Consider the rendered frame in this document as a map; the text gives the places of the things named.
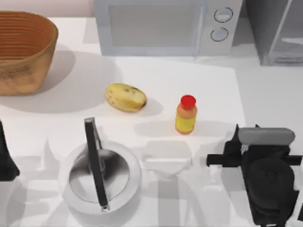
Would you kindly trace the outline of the round microwave knob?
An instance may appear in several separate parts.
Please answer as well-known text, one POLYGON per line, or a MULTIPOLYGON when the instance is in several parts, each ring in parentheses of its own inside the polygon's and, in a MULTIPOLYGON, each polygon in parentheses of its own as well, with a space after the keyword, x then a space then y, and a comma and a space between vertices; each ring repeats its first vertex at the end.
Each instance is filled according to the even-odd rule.
POLYGON ((224 27, 215 29, 210 33, 210 38, 214 42, 222 42, 222 41, 226 40, 228 38, 228 36, 229 36, 229 31, 224 27))
POLYGON ((222 9, 217 9, 214 13, 214 19, 219 23, 228 22, 233 16, 233 11, 226 7, 222 9))

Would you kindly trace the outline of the yellow potato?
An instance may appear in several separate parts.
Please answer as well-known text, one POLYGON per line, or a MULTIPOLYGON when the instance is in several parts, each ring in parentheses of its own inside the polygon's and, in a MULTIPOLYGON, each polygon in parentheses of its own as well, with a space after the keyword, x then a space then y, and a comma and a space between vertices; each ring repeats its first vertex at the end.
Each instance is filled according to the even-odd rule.
POLYGON ((124 83, 112 83, 105 90, 106 102, 123 112, 136 113, 147 104, 147 96, 136 87, 124 83))

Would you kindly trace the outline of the pale microwave oven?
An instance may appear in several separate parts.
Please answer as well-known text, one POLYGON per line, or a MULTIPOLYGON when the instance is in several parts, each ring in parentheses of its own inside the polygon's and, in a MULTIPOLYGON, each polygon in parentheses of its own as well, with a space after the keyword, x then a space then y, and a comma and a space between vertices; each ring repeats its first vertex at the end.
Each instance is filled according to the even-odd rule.
POLYGON ((205 8, 199 56, 228 54, 243 0, 93 0, 101 53, 106 56, 195 56, 201 7, 205 8), (230 8, 225 23, 217 9, 230 8), (224 27, 229 36, 214 42, 210 33, 224 27))

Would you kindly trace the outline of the brown woven basket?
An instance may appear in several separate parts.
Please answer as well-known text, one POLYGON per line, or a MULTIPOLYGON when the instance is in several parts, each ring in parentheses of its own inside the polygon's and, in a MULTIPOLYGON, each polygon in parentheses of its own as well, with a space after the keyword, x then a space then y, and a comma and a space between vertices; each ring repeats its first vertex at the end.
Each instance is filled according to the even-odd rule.
POLYGON ((44 16, 0 10, 0 95, 28 95, 42 87, 58 36, 44 16))

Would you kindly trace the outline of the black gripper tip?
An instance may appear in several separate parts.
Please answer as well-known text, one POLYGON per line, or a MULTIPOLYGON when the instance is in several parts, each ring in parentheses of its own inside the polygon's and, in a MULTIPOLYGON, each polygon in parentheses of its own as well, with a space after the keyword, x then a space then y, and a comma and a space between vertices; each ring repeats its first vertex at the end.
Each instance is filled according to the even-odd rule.
POLYGON ((9 153, 3 124, 0 120, 0 182, 12 182, 19 175, 20 170, 9 153))

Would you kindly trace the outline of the yellow bottle with red cap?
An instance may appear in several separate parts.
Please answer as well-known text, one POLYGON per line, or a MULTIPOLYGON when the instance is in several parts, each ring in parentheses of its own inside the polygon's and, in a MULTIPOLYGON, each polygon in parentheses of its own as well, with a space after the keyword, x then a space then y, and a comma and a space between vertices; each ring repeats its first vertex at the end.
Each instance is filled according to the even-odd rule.
POLYGON ((196 123, 196 99, 192 95, 184 95, 177 106, 175 129, 184 135, 190 134, 196 123))

